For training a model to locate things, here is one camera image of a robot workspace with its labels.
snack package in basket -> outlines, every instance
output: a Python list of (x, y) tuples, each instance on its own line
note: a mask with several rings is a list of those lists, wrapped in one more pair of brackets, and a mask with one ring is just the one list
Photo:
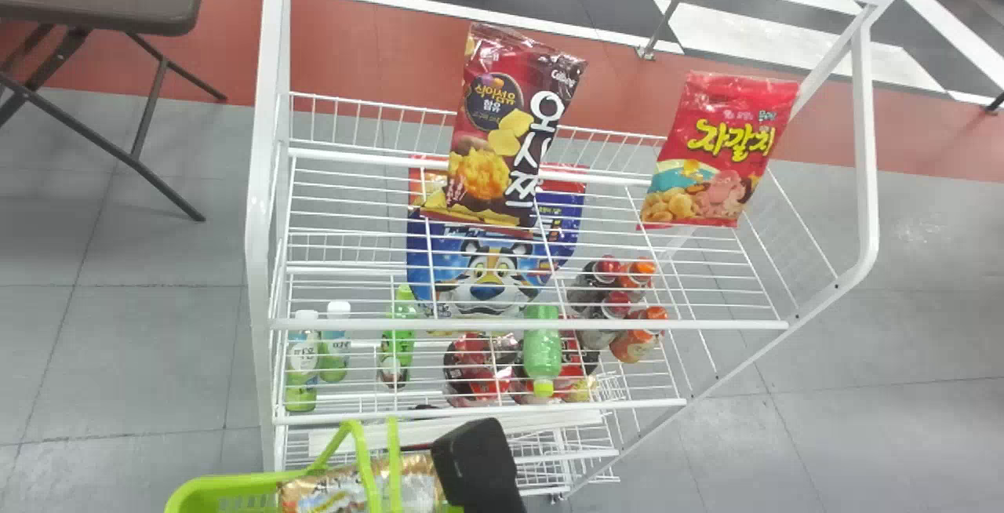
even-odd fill
[(796, 95), (797, 81), (689, 73), (645, 198), (645, 227), (735, 227)]
[[(383, 510), (391, 510), (391, 465), (387, 458), (370, 459)], [(278, 484), (281, 513), (349, 513), (368, 511), (366, 492), (355, 464), (345, 464), (316, 476), (301, 476)], [(443, 486), (429, 454), (401, 458), (401, 497), (405, 511), (437, 513), (446, 505)]]
[(484, 23), (471, 24), (464, 58), (448, 183), (423, 214), (526, 235), (534, 226), (540, 162), (585, 62)]
[[(543, 166), (548, 171), (583, 170), (571, 164)], [(409, 205), (442, 195), (442, 174), (411, 169)], [(495, 227), (434, 220), (428, 221), (427, 235), (425, 210), (413, 209), (407, 228), (407, 274), (415, 298), (426, 302), (419, 305), (425, 316), (434, 315), (433, 301), (441, 317), (519, 316), (574, 252), (584, 194), (584, 184), (541, 181), (540, 221), (528, 228), (526, 237)]]

gray tile floor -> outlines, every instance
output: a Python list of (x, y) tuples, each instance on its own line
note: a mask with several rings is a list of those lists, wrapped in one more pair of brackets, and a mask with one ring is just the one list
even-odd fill
[[(142, 109), (47, 94), (116, 142)], [(260, 468), (241, 261), (250, 123), (239, 106), (159, 106), (146, 159), (207, 224), (31, 109), (0, 130), (0, 511), (159, 511), (189, 478)], [(850, 171), (774, 169), (849, 264)], [(531, 509), (1004, 510), (1004, 215), (964, 207), (996, 205), (1004, 185), (880, 183), (883, 251), (861, 288), (625, 459), (620, 484)]]

red package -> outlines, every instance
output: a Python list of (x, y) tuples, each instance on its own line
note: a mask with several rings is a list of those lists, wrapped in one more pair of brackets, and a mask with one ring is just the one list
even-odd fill
[(796, 95), (797, 81), (689, 73), (645, 198), (645, 227), (735, 227)]
[(448, 183), (423, 215), (513, 235), (532, 227), (540, 162), (584, 69), (511, 28), (471, 24)]

green plastic bottle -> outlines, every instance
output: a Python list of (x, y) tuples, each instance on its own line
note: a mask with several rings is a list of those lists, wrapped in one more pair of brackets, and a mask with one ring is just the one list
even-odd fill
[[(300, 309), (293, 316), (312, 321), (317, 319), (317, 312)], [(317, 406), (317, 341), (320, 335), (311, 330), (289, 331), (287, 334), (286, 411), (312, 412)]]
[[(391, 306), (392, 319), (418, 319), (419, 310), (415, 303), (415, 294), (407, 284), (398, 285), (394, 294), (394, 304)], [(412, 372), (412, 352), (415, 349), (414, 330), (388, 330), (380, 342), (381, 356), (376, 370), (380, 378), (391, 390), (402, 390), (408, 383)]]
[[(347, 319), (352, 306), (347, 301), (331, 301), (327, 304), (327, 320)], [(348, 349), (351, 341), (345, 338), (344, 330), (320, 331), (317, 369), (321, 381), (335, 383), (345, 379), (348, 373)]]
[[(553, 305), (530, 305), (523, 310), (527, 319), (557, 319)], [(533, 380), (533, 395), (550, 398), (554, 378), (561, 374), (561, 335), (557, 329), (529, 329), (523, 333), (523, 369)]]

green shopping basket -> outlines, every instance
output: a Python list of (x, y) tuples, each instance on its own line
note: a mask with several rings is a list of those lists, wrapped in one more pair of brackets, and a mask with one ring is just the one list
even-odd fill
[[(392, 513), (402, 513), (401, 503), (401, 447), (398, 441), (398, 420), (389, 418), (388, 452), (390, 453), (390, 492)], [(238, 474), (236, 476), (205, 476), (182, 484), (165, 506), (164, 513), (276, 513), (277, 484), (306, 475), (323, 474), (327, 461), (338, 446), (351, 433), (355, 440), (355, 462), (359, 478), (366, 491), (368, 511), (382, 513), (384, 503), (369, 463), (369, 451), (358, 421), (346, 421), (320, 453), (317, 460), (304, 470), (293, 472), (266, 472)]]

